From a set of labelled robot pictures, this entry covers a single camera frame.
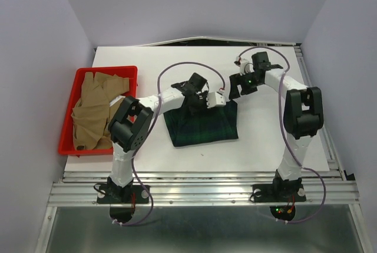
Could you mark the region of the green plaid pleated skirt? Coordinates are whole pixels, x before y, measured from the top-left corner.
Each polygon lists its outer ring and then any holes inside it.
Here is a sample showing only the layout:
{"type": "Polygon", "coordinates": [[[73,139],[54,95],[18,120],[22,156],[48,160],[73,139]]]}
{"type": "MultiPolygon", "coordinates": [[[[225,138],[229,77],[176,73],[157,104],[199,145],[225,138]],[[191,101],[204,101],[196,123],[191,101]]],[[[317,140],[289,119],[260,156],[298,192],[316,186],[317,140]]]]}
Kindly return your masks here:
{"type": "Polygon", "coordinates": [[[186,107],[164,113],[166,127],[174,147],[224,140],[236,140],[238,105],[228,101],[223,107],[191,114],[186,107]]]}

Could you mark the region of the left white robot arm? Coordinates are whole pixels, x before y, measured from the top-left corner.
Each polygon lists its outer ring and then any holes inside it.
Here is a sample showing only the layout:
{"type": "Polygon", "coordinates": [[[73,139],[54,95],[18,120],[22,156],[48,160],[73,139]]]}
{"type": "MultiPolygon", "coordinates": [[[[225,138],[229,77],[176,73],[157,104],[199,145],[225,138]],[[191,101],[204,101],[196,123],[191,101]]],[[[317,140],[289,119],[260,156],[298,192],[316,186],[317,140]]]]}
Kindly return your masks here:
{"type": "Polygon", "coordinates": [[[113,162],[103,195],[117,202],[128,202],[132,195],[132,161],[135,152],[146,141],[158,116],[179,109],[184,103],[207,108],[207,80],[193,73],[189,80],[172,84],[168,89],[143,98],[127,96],[108,125],[113,144],[113,162]]]}

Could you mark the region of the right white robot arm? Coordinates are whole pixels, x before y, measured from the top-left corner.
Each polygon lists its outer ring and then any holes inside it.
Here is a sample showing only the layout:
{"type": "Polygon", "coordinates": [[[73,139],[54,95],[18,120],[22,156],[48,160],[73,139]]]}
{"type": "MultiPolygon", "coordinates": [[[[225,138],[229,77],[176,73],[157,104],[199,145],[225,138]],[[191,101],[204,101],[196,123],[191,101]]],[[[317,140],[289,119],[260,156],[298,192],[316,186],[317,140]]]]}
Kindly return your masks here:
{"type": "Polygon", "coordinates": [[[231,100],[257,91],[266,85],[278,93],[279,125],[285,143],[282,161],[270,184],[253,185],[253,202],[305,201],[302,185],[303,161],[313,137],[323,127],[322,92],[287,75],[290,66],[272,64],[265,51],[248,61],[241,55],[234,62],[239,72],[229,77],[231,100]]]}

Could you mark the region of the tan beige skirt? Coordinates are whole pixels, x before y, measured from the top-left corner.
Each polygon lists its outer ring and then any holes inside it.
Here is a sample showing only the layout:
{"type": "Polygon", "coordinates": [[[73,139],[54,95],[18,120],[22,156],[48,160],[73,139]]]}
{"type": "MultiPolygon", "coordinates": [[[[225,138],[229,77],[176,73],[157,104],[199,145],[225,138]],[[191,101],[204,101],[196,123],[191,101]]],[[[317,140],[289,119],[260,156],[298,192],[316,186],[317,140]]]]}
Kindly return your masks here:
{"type": "Polygon", "coordinates": [[[74,149],[112,148],[108,125],[129,90],[128,78],[100,72],[84,74],[81,95],[71,113],[74,149]]]}

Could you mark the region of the red plastic bin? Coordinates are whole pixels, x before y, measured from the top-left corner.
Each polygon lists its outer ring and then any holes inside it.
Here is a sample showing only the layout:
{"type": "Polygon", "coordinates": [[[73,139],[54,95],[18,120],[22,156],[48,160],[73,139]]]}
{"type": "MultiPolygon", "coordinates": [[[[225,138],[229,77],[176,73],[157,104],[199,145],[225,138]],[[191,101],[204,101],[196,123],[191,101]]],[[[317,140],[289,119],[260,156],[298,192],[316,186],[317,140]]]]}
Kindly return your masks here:
{"type": "Polygon", "coordinates": [[[138,68],[134,65],[129,66],[115,66],[115,67],[88,67],[79,68],[76,71],[75,78],[72,84],[71,94],[68,100],[65,118],[63,121],[61,136],[58,144],[58,153],[67,156],[91,156],[91,155],[110,155],[113,152],[109,149],[95,149],[95,150],[75,150],[73,144],[73,121],[71,117],[72,109],[80,98],[81,86],[84,81],[85,73],[104,73],[108,75],[117,75],[129,79],[129,91],[124,93],[125,96],[136,97],[137,92],[137,74],[138,68]]]}

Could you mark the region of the aluminium front rail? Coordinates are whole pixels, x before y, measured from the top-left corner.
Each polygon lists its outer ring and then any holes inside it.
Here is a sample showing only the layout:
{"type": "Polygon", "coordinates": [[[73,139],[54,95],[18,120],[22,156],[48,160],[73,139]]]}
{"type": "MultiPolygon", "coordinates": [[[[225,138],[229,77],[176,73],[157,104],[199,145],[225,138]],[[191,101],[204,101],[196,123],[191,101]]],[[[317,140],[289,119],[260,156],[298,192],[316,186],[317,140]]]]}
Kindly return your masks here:
{"type": "MultiPolygon", "coordinates": [[[[163,206],[251,206],[252,186],[271,183],[272,172],[140,172],[141,181],[150,186],[156,207],[163,206]]],[[[356,182],[344,180],[340,172],[323,172],[326,184],[326,204],[359,203],[356,182]]],[[[93,186],[104,183],[105,172],[65,172],[54,183],[48,206],[96,206],[93,186]]]]}

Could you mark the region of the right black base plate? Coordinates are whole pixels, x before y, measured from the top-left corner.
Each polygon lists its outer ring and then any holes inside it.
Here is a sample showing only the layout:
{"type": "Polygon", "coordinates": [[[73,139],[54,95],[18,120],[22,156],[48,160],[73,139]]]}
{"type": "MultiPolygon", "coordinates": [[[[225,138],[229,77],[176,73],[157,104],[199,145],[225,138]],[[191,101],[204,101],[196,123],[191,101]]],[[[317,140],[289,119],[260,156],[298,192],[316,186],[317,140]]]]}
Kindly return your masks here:
{"type": "Polygon", "coordinates": [[[272,216],[284,222],[290,222],[296,215],[296,204],[306,202],[303,188],[278,188],[272,184],[255,184],[249,201],[253,203],[270,203],[272,216]]]}

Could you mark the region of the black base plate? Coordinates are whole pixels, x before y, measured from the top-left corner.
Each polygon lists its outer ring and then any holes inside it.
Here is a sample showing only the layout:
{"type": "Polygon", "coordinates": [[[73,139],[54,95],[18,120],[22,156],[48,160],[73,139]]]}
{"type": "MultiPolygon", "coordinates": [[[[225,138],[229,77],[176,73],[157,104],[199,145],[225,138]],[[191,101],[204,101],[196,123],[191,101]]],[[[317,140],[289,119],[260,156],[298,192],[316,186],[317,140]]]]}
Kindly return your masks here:
{"type": "Polygon", "coordinates": [[[303,188],[278,188],[272,184],[255,184],[249,201],[253,203],[270,203],[272,216],[284,222],[290,222],[296,215],[296,204],[306,202],[303,188]]]}
{"type": "Polygon", "coordinates": [[[105,183],[96,183],[93,188],[97,194],[95,202],[110,207],[109,216],[114,225],[121,227],[140,226],[153,212],[154,200],[149,192],[149,186],[126,186],[125,190],[112,190],[105,183]],[[138,221],[133,220],[137,204],[150,204],[148,212],[138,221]]]}

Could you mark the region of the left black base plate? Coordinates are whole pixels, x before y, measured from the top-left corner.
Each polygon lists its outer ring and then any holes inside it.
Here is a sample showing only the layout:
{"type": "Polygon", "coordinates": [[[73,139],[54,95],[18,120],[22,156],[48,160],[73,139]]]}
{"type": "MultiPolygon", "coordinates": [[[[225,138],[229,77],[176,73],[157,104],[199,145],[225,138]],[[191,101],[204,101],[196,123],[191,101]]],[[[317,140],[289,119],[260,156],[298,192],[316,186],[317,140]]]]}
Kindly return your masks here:
{"type": "Polygon", "coordinates": [[[97,194],[95,202],[110,207],[109,216],[114,225],[121,227],[140,226],[153,212],[154,200],[149,192],[149,186],[126,186],[125,190],[112,190],[105,183],[96,183],[93,188],[97,194]],[[133,220],[137,204],[150,204],[148,212],[138,221],[133,220]]]}

